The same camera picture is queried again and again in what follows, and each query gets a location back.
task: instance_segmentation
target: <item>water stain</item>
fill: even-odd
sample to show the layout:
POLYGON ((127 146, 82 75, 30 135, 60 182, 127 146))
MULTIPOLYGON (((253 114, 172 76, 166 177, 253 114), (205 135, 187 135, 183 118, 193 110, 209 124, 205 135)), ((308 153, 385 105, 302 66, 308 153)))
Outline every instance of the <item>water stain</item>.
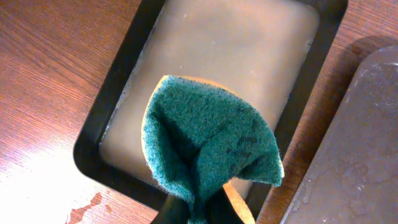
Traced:
POLYGON ((97 194, 95 194, 93 199, 91 199, 89 205, 86 205, 83 208, 72 209, 72 211, 70 212, 70 221, 68 224, 76 224, 82 221, 85 212, 87 212, 87 210, 91 209, 92 207, 99 205, 101 201, 102 201, 102 195, 101 192, 98 192, 97 194))
POLYGON ((106 212, 111 213, 112 212, 112 208, 109 205, 105 205, 106 208, 106 212))

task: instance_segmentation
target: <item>brown wood grain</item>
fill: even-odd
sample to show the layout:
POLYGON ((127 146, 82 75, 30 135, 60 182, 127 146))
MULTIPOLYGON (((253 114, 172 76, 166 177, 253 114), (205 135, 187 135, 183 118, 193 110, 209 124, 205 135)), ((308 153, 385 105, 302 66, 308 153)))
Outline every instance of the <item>brown wood grain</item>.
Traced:
MULTIPOLYGON (((73 144, 140 0, 0 1, 0 223, 149 223, 79 173, 73 144)), ((398 44, 398 0, 351 0, 260 223, 279 223, 359 62, 398 44)))

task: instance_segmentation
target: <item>tabletop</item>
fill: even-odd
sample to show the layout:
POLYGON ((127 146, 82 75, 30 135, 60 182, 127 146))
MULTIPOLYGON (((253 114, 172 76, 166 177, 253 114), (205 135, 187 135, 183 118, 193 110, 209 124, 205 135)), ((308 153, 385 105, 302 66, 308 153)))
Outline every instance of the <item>tabletop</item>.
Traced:
MULTIPOLYGON (((0 223, 150 223, 73 144, 140 0, 0 1, 0 223)), ((279 223, 360 61, 398 45, 398 0, 350 0, 259 223, 279 223)))

